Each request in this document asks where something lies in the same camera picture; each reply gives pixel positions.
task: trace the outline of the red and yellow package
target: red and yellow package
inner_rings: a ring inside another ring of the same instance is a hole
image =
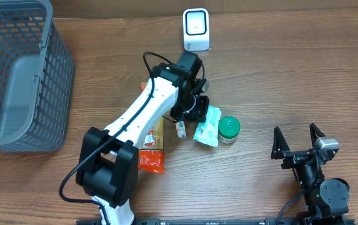
[[[141,83],[143,91],[146,82]],[[165,173],[164,170],[164,118],[155,123],[139,148],[139,169],[151,173]]]

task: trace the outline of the food package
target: food package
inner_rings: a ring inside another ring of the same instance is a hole
[[[143,91],[147,82],[141,83]],[[148,132],[139,148],[139,169],[151,173],[165,173],[164,168],[164,118],[161,117]]]

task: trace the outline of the wooden surface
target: wooden surface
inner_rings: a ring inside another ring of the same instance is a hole
[[[189,8],[209,13],[357,8],[358,0],[51,0],[57,18],[179,16]]]
[[[84,133],[103,128],[137,98],[146,80],[144,51],[175,61],[181,17],[57,21],[76,62],[67,140],[58,152],[0,152],[0,224],[73,224],[99,216],[93,205],[58,196],[79,158]],[[299,185],[270,159],[280,126],[293,151],[309,147],[312,122],[340,142],[326,178],[351,185],[358,222],[358,9],[249,12],[211,16],[211,49],[200,52],[213,106],[241,124],[233,145],[205,147],[165,125],[165,174],[140,172],[131,200],[139,217],[263,219],[277,216]],[[151,64],[158,60],[151,59]],[[65,193],[88,198],[70,181]],[[304,210],[303,200],[286,211]]]

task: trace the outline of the gray basket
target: gray basket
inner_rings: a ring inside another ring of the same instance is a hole
[[[63,145],[74,63],[48,0],[0,0],[0,150]]]

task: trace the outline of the basket bottom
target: basket bottom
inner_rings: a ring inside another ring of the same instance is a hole
[[[39,55],[26,55],[11,66],[0,114],[0,138],[19,130],[27,119],[38,65]]]

